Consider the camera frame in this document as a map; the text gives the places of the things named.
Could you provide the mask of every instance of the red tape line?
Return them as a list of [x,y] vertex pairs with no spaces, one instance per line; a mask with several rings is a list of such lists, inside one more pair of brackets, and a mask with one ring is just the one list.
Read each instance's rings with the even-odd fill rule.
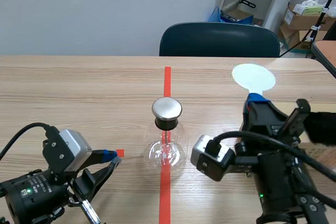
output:
[[[164,89],[163,96],[171,96],[171,80],[172,80],[172,68],[164,68]],[[170,131],[167,133],[167,142],[171,139]],[[163,153],[169,152],[169,147],[164,144],[165,132],[162,132],[161,143]],[[170,224],[171,220],[171,195],[170,195],[170,164],[167,158],[164,158],[161,163],[161,176],[160,176],[160,206],[159,206],[159,224]]]

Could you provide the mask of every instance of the metal lid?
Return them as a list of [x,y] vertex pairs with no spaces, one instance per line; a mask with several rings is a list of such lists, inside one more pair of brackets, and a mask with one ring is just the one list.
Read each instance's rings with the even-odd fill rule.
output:
[[182,105],[174,98],[162,97],[153,103],[152,112],[156,118],[162,121],[171,121],[181,115]]

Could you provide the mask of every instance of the white paper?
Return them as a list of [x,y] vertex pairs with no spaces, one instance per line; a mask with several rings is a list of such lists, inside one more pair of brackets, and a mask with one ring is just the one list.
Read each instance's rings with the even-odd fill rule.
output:
[[293,17],[294,14],[290,10],[287,10],[285,15],[285,21],[288,25],[290,25],[290,23],[292,22]]

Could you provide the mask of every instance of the glass flask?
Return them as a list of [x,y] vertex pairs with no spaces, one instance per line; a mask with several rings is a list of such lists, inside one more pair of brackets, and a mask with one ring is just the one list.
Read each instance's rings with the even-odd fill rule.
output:
[[171,172],[179,174],[189,145],[189,136],[178,121],[182,106],[174,98],[163,97],[153,103],[152,112],[155,120],[145,134],[144,159],[151,169],[160,172],[168,166]]

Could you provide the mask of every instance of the chair backrest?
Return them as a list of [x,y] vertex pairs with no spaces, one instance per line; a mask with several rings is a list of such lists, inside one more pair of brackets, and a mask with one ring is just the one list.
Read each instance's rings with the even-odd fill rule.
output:
[[280,45],[268,29],[231,23],[182,23],[163,34],[160,56],[277,58]]

